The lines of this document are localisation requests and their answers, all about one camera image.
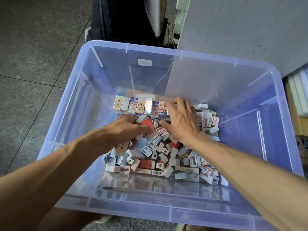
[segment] plastic storage bin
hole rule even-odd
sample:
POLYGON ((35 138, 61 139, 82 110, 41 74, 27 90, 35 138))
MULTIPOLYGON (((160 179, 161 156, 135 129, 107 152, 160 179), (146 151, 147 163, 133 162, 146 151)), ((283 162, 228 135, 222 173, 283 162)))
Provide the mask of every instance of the plastic storage bin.
MULTIPOLYGON (((81 48, 38 159, 114 121, 115 96, 128 92, 207 103, 220 118, 222 143, 303 175, 281 77, 272 65, 104 41, 81 48)), ((230 185, 126 176, 104 173, 99 158, 57 206, 227 229, 276 230, 230 185)))

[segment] white label on bin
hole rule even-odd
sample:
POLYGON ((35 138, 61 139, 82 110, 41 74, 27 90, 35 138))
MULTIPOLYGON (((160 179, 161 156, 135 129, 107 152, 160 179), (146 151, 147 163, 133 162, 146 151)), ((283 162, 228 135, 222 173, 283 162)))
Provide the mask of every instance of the white label on bin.
POLYGON ((138 59, 139 66, 152 66, 152 60, 138 59))

